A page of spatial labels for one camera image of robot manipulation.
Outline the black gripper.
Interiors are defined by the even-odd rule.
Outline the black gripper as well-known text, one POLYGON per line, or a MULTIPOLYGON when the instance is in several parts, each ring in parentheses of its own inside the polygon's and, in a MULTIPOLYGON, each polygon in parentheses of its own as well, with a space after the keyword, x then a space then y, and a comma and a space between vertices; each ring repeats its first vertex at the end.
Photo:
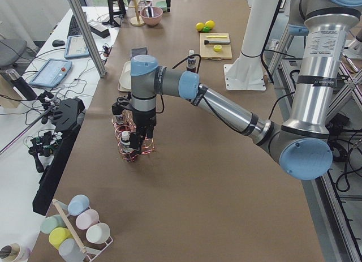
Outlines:
POLYGON ((133 122, 136 125, 136 132, 130 133, 130 147, 141 154, 141 137, 153 139, 153 131, 157 124, 156 110, 139 111, 133 109, 133 122))

